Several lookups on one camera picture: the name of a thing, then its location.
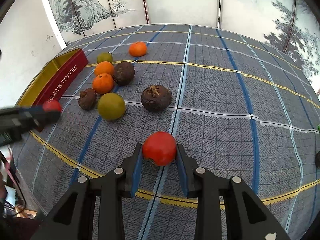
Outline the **red gold toffee tin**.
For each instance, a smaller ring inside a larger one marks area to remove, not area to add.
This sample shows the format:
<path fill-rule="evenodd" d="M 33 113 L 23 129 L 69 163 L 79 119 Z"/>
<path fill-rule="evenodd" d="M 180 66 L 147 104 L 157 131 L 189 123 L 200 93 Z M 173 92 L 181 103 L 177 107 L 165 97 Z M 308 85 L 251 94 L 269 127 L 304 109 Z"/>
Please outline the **red gold toffee tin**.
<path fill-rule="evenodd" d="M 76 48 L 49 61 L 31 81 L 18 101 L 18 107 L 43 105 L 59 101 L 73 80 L 88 64 L 81 48 Z"/>

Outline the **dark brown round fruit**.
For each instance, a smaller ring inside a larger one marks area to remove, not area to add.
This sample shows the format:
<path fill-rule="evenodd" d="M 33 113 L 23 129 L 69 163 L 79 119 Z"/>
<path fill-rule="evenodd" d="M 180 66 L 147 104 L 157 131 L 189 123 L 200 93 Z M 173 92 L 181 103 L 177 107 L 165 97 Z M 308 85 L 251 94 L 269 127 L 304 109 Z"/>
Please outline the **dark brown round fruit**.
<path fill-rule="evenodd" d="M 150 85 L 141 94 L 141 103 L 150 112 L 164 110 L 171 104 L 171 101 L 171 91 L 162 85 Z"/>

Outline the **plaid grey tablecloth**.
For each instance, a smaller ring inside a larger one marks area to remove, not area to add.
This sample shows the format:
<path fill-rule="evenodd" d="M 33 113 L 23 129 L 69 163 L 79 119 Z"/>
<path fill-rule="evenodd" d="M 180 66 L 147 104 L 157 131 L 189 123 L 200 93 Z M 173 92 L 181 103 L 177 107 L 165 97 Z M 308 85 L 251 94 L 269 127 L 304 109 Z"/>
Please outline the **plaid grey tablecloth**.
<path fill-rule="evenodd" d="M 132 57 L 129 46 L 147 53 Z M 214 28 L 152 24 L 111 30 L 72 42 L 88 65 L 60 102 L 60 121 L 12 147 L 14 161 L 44 212 L 80 175 L 99 177 L 119 166 L 154 132 L 171 133 L 187 155 L 215 175 L 240 176 L 291 239 L 300 239 L 319 212 L 319 99 L 294 61 L 273 47 Z M 126 103 L 116 121 L 78 105 L 90 88 L 97 56 L 131 62 L 135 77 L 114 91 Z M 150 85 L 172 93 L 150 112 L 141 103 Z"/>

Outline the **small red fruit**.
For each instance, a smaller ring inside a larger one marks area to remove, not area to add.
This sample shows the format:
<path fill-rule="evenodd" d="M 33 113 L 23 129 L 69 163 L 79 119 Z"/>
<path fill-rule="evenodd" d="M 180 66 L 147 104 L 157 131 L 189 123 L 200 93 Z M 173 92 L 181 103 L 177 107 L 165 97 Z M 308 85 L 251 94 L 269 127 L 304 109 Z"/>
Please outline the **small red fruit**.
<path fill-rule="evenodd" d="M 60 103 L 56 100 L 52 100 L 52 101 L 47 101 L 42 105 L 42 108 L 44 111 L 58 111 L 61 112 L 62 111 L 62 107 L 60 105 Z"/>

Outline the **painted landscape folding screen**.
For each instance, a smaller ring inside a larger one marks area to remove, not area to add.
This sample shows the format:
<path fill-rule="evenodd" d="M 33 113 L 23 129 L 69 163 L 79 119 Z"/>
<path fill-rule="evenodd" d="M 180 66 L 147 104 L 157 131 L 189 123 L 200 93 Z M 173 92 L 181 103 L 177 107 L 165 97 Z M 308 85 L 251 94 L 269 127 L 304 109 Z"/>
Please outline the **painted landscape folding screen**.
<path fill-rule="evenodd" d="M 48 0 L 66 43 L 144 23 L 197 24 L 240 33 L 293 59 L 319 85 L 319 22 L 304 0 Z"/>

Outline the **red tomato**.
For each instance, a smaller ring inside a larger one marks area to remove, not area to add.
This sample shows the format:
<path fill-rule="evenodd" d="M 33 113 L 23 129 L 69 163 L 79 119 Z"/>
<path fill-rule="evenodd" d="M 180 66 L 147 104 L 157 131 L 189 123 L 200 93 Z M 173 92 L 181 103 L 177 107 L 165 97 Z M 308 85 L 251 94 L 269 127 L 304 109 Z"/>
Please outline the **red tomato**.
<path fill-rule="evenodd" d="M 157 166 L 170 164 L 175 159 L 176 151 L 175 138 L 163 131 L 148 136 L 142 147 L 143 157 Z"/>

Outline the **orange mandarin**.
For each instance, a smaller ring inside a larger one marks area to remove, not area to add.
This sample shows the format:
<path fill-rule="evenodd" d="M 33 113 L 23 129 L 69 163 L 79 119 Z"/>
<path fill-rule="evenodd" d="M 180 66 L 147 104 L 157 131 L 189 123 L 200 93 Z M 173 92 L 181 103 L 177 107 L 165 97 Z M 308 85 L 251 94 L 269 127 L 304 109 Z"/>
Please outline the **orange mandarin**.
<path fill-rule="evenodd" d="M 132 57 L 144 56 L 148 51 L 148 48 L 144 42 L 138 41 L 129 46 L 129 54 Z"/>
<path fill-rule="evenodd" d="M 97 64 L 94 70 L 95 76 L 98 76 L 100 74 L 109 74 L 111 76 L 114 75 L 114 66 L 112 63 L 108 61 L 102 61 Z"/>
<path fill-rule="evenodd" d="M 92 88 L 100 95 L 110 92 L 113 87 L 113 77 L 107 73 L 97 75 L 92 82 Z"/>

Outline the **small green citrus fruit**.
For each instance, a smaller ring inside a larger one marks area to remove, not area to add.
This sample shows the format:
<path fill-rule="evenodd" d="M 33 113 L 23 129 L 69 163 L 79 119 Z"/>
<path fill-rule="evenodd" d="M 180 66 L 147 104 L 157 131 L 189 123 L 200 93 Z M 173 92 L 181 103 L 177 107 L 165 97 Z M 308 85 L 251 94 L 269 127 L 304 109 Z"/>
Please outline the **small green citrus fruit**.
<path fill-rule="evenodd" d="M 107 61 L 107 62 L 109 62 L 109 63 L 113 63 L 112 53 L 103 52 L 103 53 L 100 53 L 100 54 L 97 56 L 97 64 L 99 64 L 99 63 L 101 63 L 101 62 L 104 62 L 104 61 Z"/>

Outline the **large green citrus fruit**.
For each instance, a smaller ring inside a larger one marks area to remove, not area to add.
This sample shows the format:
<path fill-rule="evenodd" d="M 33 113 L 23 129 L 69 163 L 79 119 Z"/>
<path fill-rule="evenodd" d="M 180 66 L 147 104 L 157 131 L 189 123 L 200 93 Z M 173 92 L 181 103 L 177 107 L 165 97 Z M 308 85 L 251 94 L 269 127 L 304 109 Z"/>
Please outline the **large green citrus fruit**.
<path fill-rule="evenodd" d="M 99 115 L 108 121 L 117 120 L 125 113 L 125 102 L 116 93 L 106 93 L 98 101 Z"/>

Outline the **dark fruit at right edge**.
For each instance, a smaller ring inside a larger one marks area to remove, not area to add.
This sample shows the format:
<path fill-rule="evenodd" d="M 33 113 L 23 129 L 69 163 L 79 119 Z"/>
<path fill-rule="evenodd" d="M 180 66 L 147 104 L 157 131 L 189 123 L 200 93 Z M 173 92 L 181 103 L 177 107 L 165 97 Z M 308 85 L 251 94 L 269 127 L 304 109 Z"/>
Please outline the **dark fruit at right edge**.
<path fill-rule="evenodd" d="M 317 152 L 315 155 L 315 165 L 316 165 L 316 168 L 320 168 L 320 151 Z"/>

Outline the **small dark brown fruit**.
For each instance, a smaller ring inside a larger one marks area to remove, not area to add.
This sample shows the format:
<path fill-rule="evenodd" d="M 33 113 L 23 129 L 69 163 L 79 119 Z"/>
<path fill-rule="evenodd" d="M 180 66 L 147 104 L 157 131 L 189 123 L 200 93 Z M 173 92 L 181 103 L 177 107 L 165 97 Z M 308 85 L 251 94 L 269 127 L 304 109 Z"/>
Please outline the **small dark brown fruit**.
<path fill-rule="evenodd" d="M 85 111 L 91 110 L 97 99 L 97 94 L 93 88 L 87 88 L 80 92 L 80 98 L 78 100 L 78 104 L 81 109 Z"/>

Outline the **dark brown fruit rear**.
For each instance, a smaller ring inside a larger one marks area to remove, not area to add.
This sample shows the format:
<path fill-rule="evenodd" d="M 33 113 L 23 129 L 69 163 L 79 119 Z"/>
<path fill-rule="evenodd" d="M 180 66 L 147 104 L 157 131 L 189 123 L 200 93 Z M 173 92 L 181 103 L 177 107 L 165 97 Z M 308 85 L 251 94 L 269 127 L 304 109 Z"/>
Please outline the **dark brown fruit rear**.
<path fill-rule="evenodd" d="M 132 63 L 123 61 L 118 63 L 114 68 L 113 79 L 119 86 L 128 85 L 135 75 L 135 68 Z"/>

